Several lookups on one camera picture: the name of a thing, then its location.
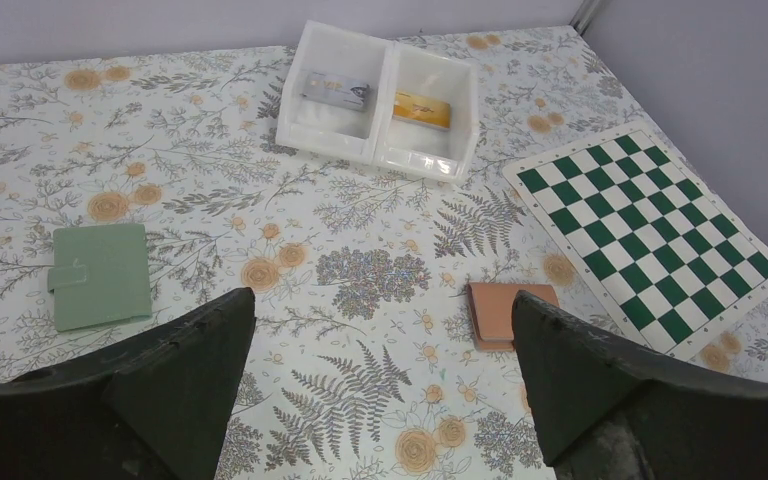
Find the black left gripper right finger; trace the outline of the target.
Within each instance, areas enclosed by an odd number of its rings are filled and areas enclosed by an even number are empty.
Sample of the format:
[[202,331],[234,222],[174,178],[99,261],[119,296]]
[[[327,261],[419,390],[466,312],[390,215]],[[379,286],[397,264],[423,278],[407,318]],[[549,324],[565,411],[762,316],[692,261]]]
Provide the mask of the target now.
[[768,383],[657,353],[523,291],[511,322],[559,478],[768,479]]

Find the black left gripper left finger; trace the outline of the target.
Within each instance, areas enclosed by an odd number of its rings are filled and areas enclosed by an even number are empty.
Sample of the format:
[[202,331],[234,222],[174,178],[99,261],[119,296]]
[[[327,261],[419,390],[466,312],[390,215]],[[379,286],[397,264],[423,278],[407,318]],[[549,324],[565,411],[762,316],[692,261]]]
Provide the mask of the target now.
[[256,326],[237,288],[0,383],[0,479],[210,479]]

